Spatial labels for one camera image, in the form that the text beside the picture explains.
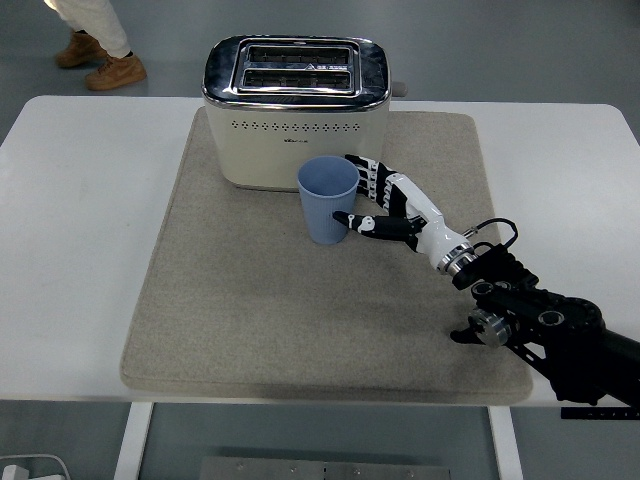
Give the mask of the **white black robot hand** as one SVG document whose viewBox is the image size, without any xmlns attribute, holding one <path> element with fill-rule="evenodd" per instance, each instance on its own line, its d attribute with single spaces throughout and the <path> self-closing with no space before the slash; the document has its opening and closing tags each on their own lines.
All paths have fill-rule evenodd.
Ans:
<svg viewBox="0 0 640 480">
<path fill-rule="evenodd" d="M 446 225 L 440 210 L 406 175 L 365 157 L 348 154 L 346 159 L 358 169 L 357 192 L 387 214 L 335 211 L 336 221 L 365 237 L 403 242 L 412 251 L 426 255 L 442 274 L 454 276 L 476 259 L 466 237 Z"/>
</svg>

